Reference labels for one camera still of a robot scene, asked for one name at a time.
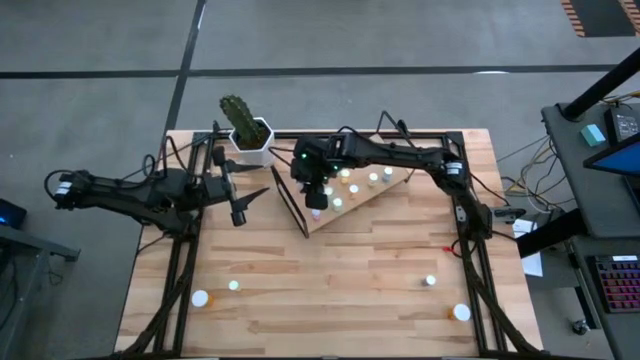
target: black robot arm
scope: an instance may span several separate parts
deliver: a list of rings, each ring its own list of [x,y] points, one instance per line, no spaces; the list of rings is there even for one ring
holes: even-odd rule
[[[230,174],[262,167],[227,160],[222,147],[213,149],[212,157],[221,169],[221,176],[210,173],[194,176],[184,169],[168,168],[136,183],[94,176],[86,170],[58,171],[62,173],[60,183],[50,196],[58,209],[98,207],[130,216],[143,225],[154,224],[170,236],[187,231],[194,210],[228,201],[233,224],[241,226],[246,223],[244,211],[249,203],[268,188],[238,198]],[[45,188],[48,189],[47,183],[55,173],[47,176]]]
[[[413,148],[394,143],[375,143],[357,133],[337,133],[328,139],[301,137],[293,150],[291,176],[304,184],[306,206],[327,208],[323,184],[343,168],[371,164],[425,170],[436,185],[456,200],[468,219],[469,238],[491,237],[492,215],[471,191],[469,165],[444,148]]]

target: cactus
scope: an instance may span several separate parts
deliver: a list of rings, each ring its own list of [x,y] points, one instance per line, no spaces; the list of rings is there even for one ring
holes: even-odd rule
[[[220,99],[220,109],[236,129],[239,146],[252,150],[264,145],[267,135],[265,129],[253,120],[247,104],[239,96],[227,95]]]

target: white paper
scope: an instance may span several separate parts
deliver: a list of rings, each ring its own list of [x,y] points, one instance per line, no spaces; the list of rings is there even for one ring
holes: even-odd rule
[[[513,232],[516,238],[537,228],[538,224],[528,220],[517,219],[513,223]],[[542,258],[540,258],[540,253],[538,252],[522,259],[522,269],[527,275],[542,277]]]

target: white cap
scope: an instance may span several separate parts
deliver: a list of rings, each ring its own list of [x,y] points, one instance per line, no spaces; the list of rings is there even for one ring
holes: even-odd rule
[[[229,290],[236,291],[240,288],[240,283],[235,280],[229,281]]]
[[[471,310],[465,304],[458,304],[453,308],[453,316],[460,321],[469,321],[471,319]]]
[[[209,301],[209,294],[204,290],[198,290],[191,295],[191,303],[195,307],[203,307]]]
[[[427,277],[424,278],[424,283],[429,286],[433,286],[436,284],[436,277],[433,275],[427,275]]]

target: wooden table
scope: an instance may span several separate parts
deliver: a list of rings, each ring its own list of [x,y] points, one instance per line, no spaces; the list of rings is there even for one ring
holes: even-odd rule
[[[489,188],[501,189],[489,132],[462,131],[473,173]],[[192,131],[170,135],[180,146],[191,141]],[[293,144],[277,141],[281,147]],[[187,159],[189,150],[181,155]],[[231,147],[227,156],[233,157]],[[175,159],[169,164],[178,166]],[[288,176],[285,165],[277,168]],[[457,235],[451,199],[429,175],[416,172],[408,184],[309,239],[290,216],[269,171],[237,174],[234,181],[241,195],[264,185],[271,189],[251,204],[248,222],[240,228],[231,224],[227,204],[206,210],[192,289],[204,289],[215,300],[204,309],[190,307],[183,356],[477,355],[472,323],[447,319],[447,310],[468,303],[468,296],[461,261],[442,249]],[[502,206],[480,186],[476,191],[489,206]],[[512,234],[508,225],[495,228]],[[141,246],[158,235],[157,229],[145,228]],[[170,242],[138,256],[116,350],[130,345],[160,306]],[[516,244],[494,237],[487,247],[500,305],[541,348]],[[421,285],[426,274],[436,276],[434,287]],[[240,283],[240,291],[228,290],[231,280]],[[493,339],[486,308],[483,318]]]

